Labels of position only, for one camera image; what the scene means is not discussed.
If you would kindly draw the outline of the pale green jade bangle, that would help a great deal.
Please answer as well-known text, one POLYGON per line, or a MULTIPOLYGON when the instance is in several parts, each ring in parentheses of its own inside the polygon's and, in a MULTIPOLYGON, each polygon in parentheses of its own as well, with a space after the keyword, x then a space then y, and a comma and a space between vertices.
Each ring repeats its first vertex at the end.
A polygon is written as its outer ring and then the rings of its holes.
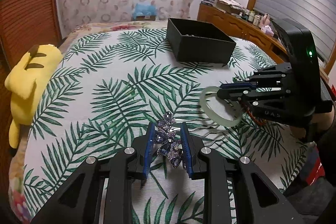
POLYGON ((235 127, 237 126, 242 120, 242 111, 240 110, 238 117, 235 120, 228 120, 224 119, 222 116, 214 112, 213 109, 207 103, 206 95, 209 96, 217 95, 219 87, 216 86, 208 86, 204 88, 200 94, 199 104, 203 109, 204 113, 210 118, 210 120, 214 121, 215 123, 223 126, 223 127, 235 127))

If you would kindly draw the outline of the purple jeweled hair comb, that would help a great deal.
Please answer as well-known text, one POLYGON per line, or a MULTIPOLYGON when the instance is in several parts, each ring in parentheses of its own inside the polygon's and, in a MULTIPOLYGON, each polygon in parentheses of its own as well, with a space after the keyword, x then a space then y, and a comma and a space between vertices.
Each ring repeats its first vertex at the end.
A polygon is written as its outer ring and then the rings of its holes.
POLYGON ((159 157, 162 161, 155 162, 150 170, 166 168, 170 164, 173 169, 182 166, 188 174, 199 172, 202 168, 198 159, 201 148, 227 141, 230 138, 227 133, 209 118, 175 118, 168 111, 157 121, 154 135, 153 161, 159 157))

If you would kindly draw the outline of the black jewelry box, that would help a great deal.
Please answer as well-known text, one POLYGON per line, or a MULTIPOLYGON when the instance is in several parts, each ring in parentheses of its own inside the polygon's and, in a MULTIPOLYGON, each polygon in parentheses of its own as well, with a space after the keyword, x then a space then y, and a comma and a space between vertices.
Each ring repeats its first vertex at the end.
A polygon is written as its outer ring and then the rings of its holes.
POLYGON ((170 18, 166 38, 179 62, 228 64, 236 47, 233 41, 211 23, 170 18))

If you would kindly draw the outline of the wooden dresser cabinet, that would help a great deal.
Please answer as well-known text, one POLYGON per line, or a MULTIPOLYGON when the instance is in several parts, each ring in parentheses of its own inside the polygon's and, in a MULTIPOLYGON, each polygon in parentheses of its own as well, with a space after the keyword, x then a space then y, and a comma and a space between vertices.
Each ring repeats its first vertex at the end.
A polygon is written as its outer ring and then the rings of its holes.
POLYGON ((202 3, 199 5, 197 20, 212 23, 228 36, 254 43, 277 64, 289 61, 284 46, 275 38, 266 35, 252 23, 202 3))

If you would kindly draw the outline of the floral bed sheet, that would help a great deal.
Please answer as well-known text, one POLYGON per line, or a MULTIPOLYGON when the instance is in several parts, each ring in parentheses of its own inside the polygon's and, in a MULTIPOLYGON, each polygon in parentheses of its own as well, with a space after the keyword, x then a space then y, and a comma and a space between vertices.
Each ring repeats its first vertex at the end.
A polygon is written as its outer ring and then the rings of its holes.
MULTIPOLYGON (((64 40, 59 47, 62 54, 66 54, 68 49, 83 36, 123 30, 136 30, 142 28, 165 28, 167 22, 159 21, 132 21, 119 23, 88 23, 75 28, 64 40)), ((25 161, 25 153, 27 148, 27 136, 29 126, 22 126, 20 129, 20 137, 18 150, 12 158, 9 167, 9 204, 22 223, 29 223, 31 216, 27 210, 26 199, 23 190, 23 165, 25 161)))

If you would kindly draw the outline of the palm leaf print cloth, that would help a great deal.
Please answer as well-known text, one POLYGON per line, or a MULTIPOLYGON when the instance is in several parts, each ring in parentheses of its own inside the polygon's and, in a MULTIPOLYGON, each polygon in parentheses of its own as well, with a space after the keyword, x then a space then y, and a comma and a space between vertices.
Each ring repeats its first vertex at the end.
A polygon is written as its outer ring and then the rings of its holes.
POLYGON ((227 65, 179 63, 166 30, 89 34, 75 40, 39 101, 25 154, 21 209, 33 218, 89 156, 105 159, 131 145, 150 122, 170 112, 193 135, 228 158, 248 156, 286 190, 306 162, 307 145, 288 127, 257 125, 244 114, 233 128, 211 121, 199 106, 208 86, 242 81, 273 60, 236 39, 227 65))

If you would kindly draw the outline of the brown cardboard box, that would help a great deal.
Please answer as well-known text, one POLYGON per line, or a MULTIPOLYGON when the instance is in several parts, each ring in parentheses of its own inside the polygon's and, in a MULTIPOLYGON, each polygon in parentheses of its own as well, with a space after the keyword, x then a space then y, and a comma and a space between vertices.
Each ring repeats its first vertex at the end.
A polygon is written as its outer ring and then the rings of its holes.
POLYGON ((155 21, 155 15, 139 15, 133 18, 134 21, 155 21))

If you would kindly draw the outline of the blue plush toy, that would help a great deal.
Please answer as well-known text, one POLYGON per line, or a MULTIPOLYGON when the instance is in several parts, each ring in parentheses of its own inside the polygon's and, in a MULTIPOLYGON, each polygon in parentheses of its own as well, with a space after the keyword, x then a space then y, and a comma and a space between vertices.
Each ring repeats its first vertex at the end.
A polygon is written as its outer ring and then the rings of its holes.
POLYGON ((132 18, 139 15, 155 15, 157 16, 157 9, 155 5, 144 5, 137 3, 132 13, 132 18))

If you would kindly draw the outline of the yellow Pikachu plush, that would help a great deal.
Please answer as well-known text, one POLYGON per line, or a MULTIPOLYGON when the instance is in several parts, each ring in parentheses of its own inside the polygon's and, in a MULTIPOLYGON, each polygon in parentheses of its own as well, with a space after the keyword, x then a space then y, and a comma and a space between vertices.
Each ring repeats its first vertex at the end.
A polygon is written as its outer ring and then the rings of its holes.
POLYGON ((29 126, 42 94, 63 56, 52 44, 34 45, 13 67, 5 79, 5 88, 11 92, 9 145, 19 144, 21 125, 29 126))

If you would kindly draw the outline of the wooden slatted wardrobe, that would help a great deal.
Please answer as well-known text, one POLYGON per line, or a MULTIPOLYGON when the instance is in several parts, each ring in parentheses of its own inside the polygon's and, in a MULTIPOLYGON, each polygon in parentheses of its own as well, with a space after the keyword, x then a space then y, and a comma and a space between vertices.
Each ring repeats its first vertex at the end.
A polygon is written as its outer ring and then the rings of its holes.
POLYGON ((1 48, 9 68, 35 44, 59 46, 56 0, 1 0, 1 48))

